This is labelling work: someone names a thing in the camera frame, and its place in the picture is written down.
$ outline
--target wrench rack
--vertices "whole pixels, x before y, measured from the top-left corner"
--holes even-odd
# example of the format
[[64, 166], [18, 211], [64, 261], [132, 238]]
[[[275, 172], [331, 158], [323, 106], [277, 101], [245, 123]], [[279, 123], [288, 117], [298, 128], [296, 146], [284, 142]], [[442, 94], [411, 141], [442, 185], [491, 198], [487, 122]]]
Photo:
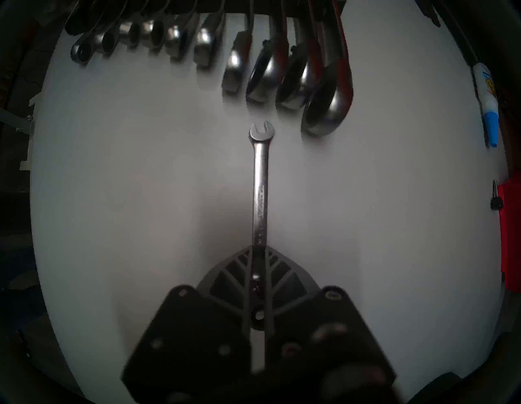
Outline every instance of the wrench rack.
[[[110, 56], [120, 41], [129, 47], [143, 44], [155, 53], [164, 45], [172, 60], [181, 60], [190, 49], [190, 42], [194, 38], [193, 30], [199, 29], [195, 36], [194, 61], [198, 67], [209, 67], [213, 63], [216, 49], [222, 45], [226, 13], [252, 15], [253, 4], [253, 18], [255, 14], [271, 17], [271, 37], [269, 40], [255, 38], [255, 41], [263, 42], [263, 49], [247, 82], [246, 98], [254, 103], [267, 102], [289, 75], [290, 84], [284, 86], [284, 91], [297, 94], [297, 87], [293, 91], [292, 86], [299, 86], [303, 76], [299, 79], [296, 75], [305, 75], [306, 71], [311, 71], [316, 80], [307, 85], [305, 92], [298, 90], [301, 93], [295, 96], [296, 104], [288, 106], [277, 101], [277, 105], [293, 110], [305, 106], [301, 131], [310, 136], [321, 137], [341, 124], [353, 99], [348, 49], [340, 20], [345, 3], [346, 0], [78, 0], [65, 29], [70, 34], [82, 33], [71, 49], [72, 60], [80, 65], [86, 65], [94, 51]], [[201, 13], [209, 13], [202, 25], [198, 24]], [[304, 38], [304, 41], [299, 38], [302, 36], [302, 22], [303, 19], [305, 21], [306, 14], [307, 27], [313, 26], [310, 23], [313, 21], [317, 26], [328, 27], [328, 32], [321, 32], [321, 40], [316, 33], [313, 38]], [[297, 46], [291, 48], [293, 56], [289, 60], [293, 66], [288, 65], [284, 18], [295, 18], [300, 26], [297, 29], [295, 23]], [[190, 29], [187, 28], [189, 19], [192, 21]], [[89, 28], [85, 28], [83, 32], [78, 26]], [[248, 37], [241, 37], [240, 34], [241, 32], [237, 38], [241, 41], [234, 42], [222, 84], [224, 90], [234, 94], [246, 84], [244, 71], [249, 63], [253, 41], [251, 30], [243, 32]], [[172, 49], [178, 48], [182, 48], [182, 51], [172, 53]], [[306, 56], [310, 49], [315, 51]], [[267, 70], [268, 64], [272, 66], [270, 71]]]

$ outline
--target metal bracket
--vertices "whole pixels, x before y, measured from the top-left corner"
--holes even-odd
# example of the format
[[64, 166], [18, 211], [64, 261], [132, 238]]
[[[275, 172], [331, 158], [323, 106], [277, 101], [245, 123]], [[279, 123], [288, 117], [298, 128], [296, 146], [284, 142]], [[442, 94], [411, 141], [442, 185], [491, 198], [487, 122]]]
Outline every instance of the metal bracket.
[[5, 109], [0, 108], [0, 122], [12, 126], [17, 132], [22, 132], [32, 136], [34, 132], [34, 119], [32, 115], [28, 115], [27, 118], [20, 118]]

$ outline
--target white surface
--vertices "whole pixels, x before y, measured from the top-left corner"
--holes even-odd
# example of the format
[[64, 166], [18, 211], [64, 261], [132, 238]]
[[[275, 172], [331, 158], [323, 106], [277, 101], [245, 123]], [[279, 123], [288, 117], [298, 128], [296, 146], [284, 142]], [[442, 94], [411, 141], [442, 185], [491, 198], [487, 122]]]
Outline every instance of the white surface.
[[[349, 0], [342, 20], [354, 102], [322, 141], [301, 137], [300, 114], [222, 97], [243, 16], [228, 16], [211, 72], [192, 52], [171, 64], [121, 45], [82, 69], [61, 36], [37, 105], [31, 213], [49, 316], [87, 398], [132, 402], [119, 377], [168, 290], [249, 243], [247, 130], [263, 119], [277, 131], [268, 243], [348, 291], [404, 398], [483, 361], [500, 304], [489, 200], [502, 140], [485, 148], [470, 70], [412, 0]], [[250, 67], [267, 37], [256, 18]]]

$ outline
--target wrench handle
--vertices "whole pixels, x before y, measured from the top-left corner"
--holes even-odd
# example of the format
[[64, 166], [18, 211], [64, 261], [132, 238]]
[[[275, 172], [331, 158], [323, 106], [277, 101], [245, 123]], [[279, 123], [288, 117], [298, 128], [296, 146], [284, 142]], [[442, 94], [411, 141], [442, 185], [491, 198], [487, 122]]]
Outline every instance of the wrench handle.
[[255, 142], [253, 169], [253, 247], [266, 247], [268, 236], [268, 142]]

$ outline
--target open-end wrench head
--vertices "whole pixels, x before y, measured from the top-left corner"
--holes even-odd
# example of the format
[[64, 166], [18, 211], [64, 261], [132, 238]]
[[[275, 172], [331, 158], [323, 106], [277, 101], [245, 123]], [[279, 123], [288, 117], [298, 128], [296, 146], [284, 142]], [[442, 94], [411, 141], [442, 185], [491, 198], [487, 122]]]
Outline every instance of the open-end wrench head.
[[264, 132], [259, 132], [255, 124], [250, 126], [251, 143], [269, 143], [272, 140], [273, 136], [275, 136], [275, 129], [273, 128], [273, 125], [268, 121], [264, 121], [263, 127]]

